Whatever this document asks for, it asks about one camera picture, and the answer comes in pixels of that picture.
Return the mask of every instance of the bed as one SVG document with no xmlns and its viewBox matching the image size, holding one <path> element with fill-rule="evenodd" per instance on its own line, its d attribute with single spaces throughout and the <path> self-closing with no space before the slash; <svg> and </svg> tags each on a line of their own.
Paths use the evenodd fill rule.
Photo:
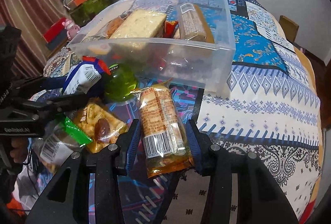
<svg viewBox="0 0 331 224">
<path fill-rule="evenodd" d="M 320 100 L 309 60 L 285 38 L 277 20 L 256 0 L 228 0 L 236 53 L 227 79 L 229 97 L 185 85 L 171 92 L 185 123 L 193 118 L 200 131 L 228 151 L 254 151 L 269 169 L 300 219 L 316 198 L 323 157 Z M 213 17 L 207 22 L 212 28 Z M 47 62 L 44 76 L 64 76 L 79 63 L 63 48 Z M 156 80 L 141 81 L 141 85 Z M 58 96 L 60 90 L 40 92 L 34 100 Z M 138 117 L 135 103 L 109 108 L 130 124 Z M 119 177 L 126 223 L 148 223 L 159 217 L 162 202 L 171 199 L 164 220 L 191 224 L 201 222 L 209 177 L 194 170 L 147 179 L 142 146 L 128 177 Z M 51 176 L 39 176 L 42 190 Z M 173 197 L 167 190 L 175 188 Z M 90 223 L 94 217 L 94 175 L 90 177 Z"/>
</svg>

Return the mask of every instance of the screw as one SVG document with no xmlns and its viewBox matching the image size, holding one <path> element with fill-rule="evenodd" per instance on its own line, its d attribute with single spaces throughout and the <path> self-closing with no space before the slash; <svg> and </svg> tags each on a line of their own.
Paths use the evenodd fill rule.
<svg viewBox="0 0 331 224">
<path fill-rule="evenodd" d="M 110 144 L 108 146 L 108 150 L 110 150 L 110 151 L 116 150 L 117 148 L 118 148 L 117 144 Z"/>
<path fill-rule="evenodd" d="M 34 114 L 34 115 L 32 115 L 32 117 L 31 117 L 33 120 L 38 120 L 39 119 L 39 116 L 38 115 L 36 115 L 36 114 Z"/>
<path fill-rule="evenodd" d="M 72 158 L 72 159 L 78 159 L 78 158 L 79 158 L 79 156 L 80 156 L 80 153 L 79 153 L 79 152 L 77 152 L 77 151 L 75 151 L 75 152 L 71 153 L 71 158 Z"/>
<path fill-rule="evenodd" d="M 250 151 L 250 152 L 247 153 L 247 156 L 248 156 L 250 159 L 256 159 L 256 157 L 257 157 L 258 155 L 256 155 L 255 152 Z"/>
<path fill-rule="evenodd" d="M 212 144 L 210 148 L 213 151 L 219 151 L 221 149 L 221 147 L 218 144 Z"/>
</svg>

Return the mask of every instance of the snack bag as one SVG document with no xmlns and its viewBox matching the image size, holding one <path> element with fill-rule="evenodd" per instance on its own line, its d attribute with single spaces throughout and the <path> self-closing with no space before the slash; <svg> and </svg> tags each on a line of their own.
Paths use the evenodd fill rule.
<svg viewBox="0 0 331 224">
<path fill-rule="evenodd" d="M 102 107 L 98 98 L 90 99 L 85 108 L 77 111 L 72 121 L 93 140 L 86 146 L 91 153 L 115 143 L 119 135 L 128 130 L 123 121 Z"/>
<path fill-rule="evenodd" d="M 146 154 L 147 176 L 179 171 L 193 165 L 185 128 L 164 84 L 137 91 Z"/>
<path fill-rule="evenodd" d="M 104 92 L 102 74 L 110 75 L 106 64 L 97 58 L 83 56 L 83 61 L 73 66 L 62 88 L 63 95 L 84 92 L 89 97 L 100 96 Z"/>
<path fill-rule="evenodd" d="M 150 38 L 163 37 L 165 13 L 137 9 L 115 30 L 113 38 Z"/>
<path fill-rule="evenodd" d="M 88 43 L 88 42 L 93 42 L 93 41 L 98 41 L 98 40 L 104 40 L 107 39 L 107 36 L 104 35 L 93 35 L 93 36 L 89 36 L 86 37 L 82 43 Z"/>
<path fill-rule="evenodd" d="M 180 38 L 214 43 L 214 37 L 199 6 L 191 3 L 178 5 Z"/>
<path fill-rule="evenodd" d="M 55 174 L 71 153 L 91 142 L 92 139 L 63 116 L 46 126 L 43 138 L 32 140 L 32 148 L 42 164 Z"/>
<path fill-rule="evenodd" d="M 118 16 L 117 18 L 114 18 L 113 20 L 109 21 L 106 28 L 106 36 L 107 39 L 109 39 L 112 34 L 118 29 L 119 26 L 122 25 L 124 20 L 127 19 L 129 15 L 131 15 L 132 11 L 126 11 L 122 15 Z"/>
<path fill-rule="evenodd" d="M 163 38 L 173 38 L 178 21 L 165 21 Z"/>
</svg>

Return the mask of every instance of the curtain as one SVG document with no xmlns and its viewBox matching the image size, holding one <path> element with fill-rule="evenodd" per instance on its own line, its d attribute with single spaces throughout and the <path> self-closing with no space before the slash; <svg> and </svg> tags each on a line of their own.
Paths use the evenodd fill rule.
<svg viewBox="0 0 331 224">
<path fill-rule="evenodd" d="M 68 14 L 60 0 L 0 0 L 0 24 L 22 30 L 12 68 L 17 78 L 43 73 L 49 50 L 42 35 L 63 17 Z"/>
</svg>

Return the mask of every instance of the red date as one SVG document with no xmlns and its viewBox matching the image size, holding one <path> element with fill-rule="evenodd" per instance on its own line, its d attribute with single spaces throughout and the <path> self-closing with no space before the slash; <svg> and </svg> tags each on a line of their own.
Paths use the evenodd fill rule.
<svg viewBox="0 0 331 224">
<path fill-rule="evenodd" d="M 110 131 L 109 123 L 106 119 L 100 118 L 94 126 L 94 139 L 97 142 L 107 143 L 108 133 Z"/>
</svg>

